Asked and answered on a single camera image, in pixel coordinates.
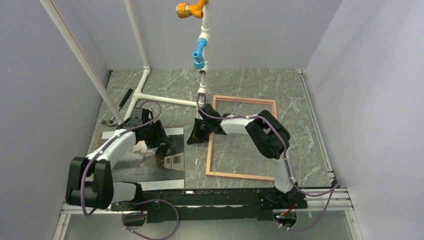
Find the photo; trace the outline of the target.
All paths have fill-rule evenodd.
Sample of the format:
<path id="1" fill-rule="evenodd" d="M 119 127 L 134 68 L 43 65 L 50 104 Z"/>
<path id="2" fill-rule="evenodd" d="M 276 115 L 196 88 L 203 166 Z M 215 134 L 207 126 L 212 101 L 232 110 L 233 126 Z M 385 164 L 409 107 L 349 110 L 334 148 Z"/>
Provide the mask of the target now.
<path id="1" fill-rule="evenodd" d="M 185 187 L 184 128 L 170 127 L 165 133 L 171 143 L 168 156 L 156 156 L 144 141 L 130 148 L 112 168 L 115 182 L 139 183 L 144 191 L 183 189 Z"/>

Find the clear glass pane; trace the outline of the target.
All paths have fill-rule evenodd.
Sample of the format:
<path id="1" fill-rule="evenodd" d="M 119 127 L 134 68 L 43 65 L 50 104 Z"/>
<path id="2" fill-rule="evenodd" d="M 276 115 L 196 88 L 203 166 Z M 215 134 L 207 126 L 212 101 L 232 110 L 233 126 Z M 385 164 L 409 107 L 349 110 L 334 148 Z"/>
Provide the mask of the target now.
<path id="1" fill-rule="evenodd" d="M 223 114 L 255 115 L 262 110 L 272 113 L 272 107 L 264 104 L 217 101 L 214 109 Z M 272 176 L 270 160 L 256 148 L 247 134 L 216 135 L 213 139 L 213 172 Z"/>

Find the pink wooden picture frame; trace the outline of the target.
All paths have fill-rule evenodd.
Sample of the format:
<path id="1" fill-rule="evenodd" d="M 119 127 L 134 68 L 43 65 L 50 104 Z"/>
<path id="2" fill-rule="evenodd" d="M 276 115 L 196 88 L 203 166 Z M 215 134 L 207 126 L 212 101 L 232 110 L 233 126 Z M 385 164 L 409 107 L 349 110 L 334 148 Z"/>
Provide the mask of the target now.
<path id="1" fill-rule="evenodd" d="M 214 95 L 212 99 L 212 106 L 214 108 L 217 107 L 217 101 L 269 105 L 271 106 L 272 115 L 275 118 L 278 117 L 277 103 L 275 100 L 238 97 L 238 96 L 236 97 L 236 96 Z M 255 181 L 268 181 L 268 182 L 273 182 L 275 180 L 274 177 L 272 176 L 260 176 L 260 175 L 251 175 L 251 174 L 212 171 L 213 148 L 214 148 L 213 145 L 214 145 L 214 134 L 211 133 L 209 135 L 206 169 L 205 169 L 205 175 L 207 177 L 220 177 L 220 178 L 229 178 L 229 179 L 255 180 Z"/>

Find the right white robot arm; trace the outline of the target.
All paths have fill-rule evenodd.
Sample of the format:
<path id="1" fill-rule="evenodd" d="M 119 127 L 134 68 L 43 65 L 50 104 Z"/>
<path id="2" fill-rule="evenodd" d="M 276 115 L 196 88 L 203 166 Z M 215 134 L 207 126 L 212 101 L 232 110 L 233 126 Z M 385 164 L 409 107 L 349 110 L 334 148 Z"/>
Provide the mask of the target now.
<path id="1" fill-rule="evenodd" d="M 201 118 L 194 120 L 188 145 L 206 143 L 210 134 L 248 135 L 258 151 L 271 159 L 274 187 L 278 190 L 275 194 L 276 203 L 287 208 L 295 201 L 292 189 L 296 180 L 287 156 L 291 135 L 268 110 L 255 115 L 220 115 L 207 103 L 198 108 L 198 113 Z"/>

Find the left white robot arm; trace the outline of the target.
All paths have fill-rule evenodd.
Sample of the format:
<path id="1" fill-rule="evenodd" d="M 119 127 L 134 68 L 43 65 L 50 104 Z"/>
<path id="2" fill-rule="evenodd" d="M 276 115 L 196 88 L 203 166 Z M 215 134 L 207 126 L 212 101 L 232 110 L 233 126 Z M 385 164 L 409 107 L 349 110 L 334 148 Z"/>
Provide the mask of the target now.
<path id="1" fill-rule="evenodd" d="M 135 108 L 94 152 L 71 160 L 65 202 L 81 206 L 85 215 L 90 214 L 87 207 L 105 210 L 112 203 L 123 202 L 131 210 L 139 209 L 145 200 L 142 185 L 115 181 L 112 173 L 124 154 L 139 142 L 145 143 L 148 149 L 160 149 L 169 144 L 161 120 L 145 108 Z"/>

